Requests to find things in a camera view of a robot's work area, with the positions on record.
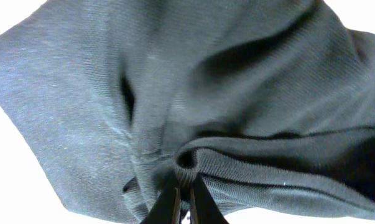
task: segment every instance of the dark gray cloth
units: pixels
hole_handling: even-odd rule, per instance
[[[375,220],[375,35],[322,1],[51,0],[0,36],[0,105],[72,212],[137,223],[175,172]]]

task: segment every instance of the gray fabric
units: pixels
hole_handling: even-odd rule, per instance
[[[346,202],[375,209],[375,35],[346,29],[322,1],[51,0],[0,36],[0,105],[73,212],[139,222],[170,172],[190,183],[194,157],[181,152],[197,143],[202,159],[229,164],[205,179],[223,213],[375,219]],[[228,176],[240,163],[271,178]],[[270,170],[339,190],[274,186]],[[272,203],[245,200],[254,192]]]

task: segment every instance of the ribbed fabric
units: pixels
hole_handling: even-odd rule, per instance
[[[51,0],[0,36],[0,105],[72,212],[138,223],[176,172],[375,220],[375,35],[322,1]]]

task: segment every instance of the white background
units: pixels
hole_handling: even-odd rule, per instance
[[[44,0],[0,0],[0,34]],[[350,29],[375,33],[375,0],[326,1]],[[313,218],[260,208],[226,216],[233,223],[375,223],[354,218]],[[68,212],[24,139],[0,107],[0,223],[111,223]]]

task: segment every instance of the knit fabric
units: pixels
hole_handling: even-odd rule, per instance
[[[72,212],[139,223],[175,173],[375,220],[375,35],[323,1],[51,0],[0,36],[0,105]]]

